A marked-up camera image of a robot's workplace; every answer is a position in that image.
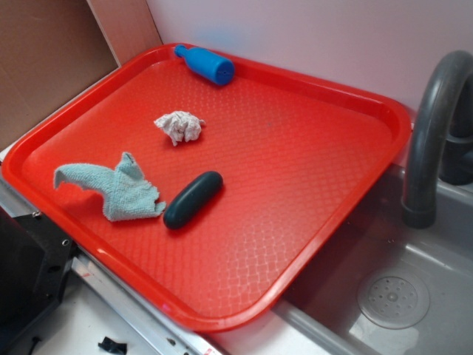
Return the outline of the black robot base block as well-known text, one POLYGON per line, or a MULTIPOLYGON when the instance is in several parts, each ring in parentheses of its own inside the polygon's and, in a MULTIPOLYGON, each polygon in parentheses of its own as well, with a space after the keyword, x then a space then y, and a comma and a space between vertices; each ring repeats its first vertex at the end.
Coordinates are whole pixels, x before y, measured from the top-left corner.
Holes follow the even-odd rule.
POLYGON ((48 216, 1 210, 1 353, 61 303, 76 244, 48 216))

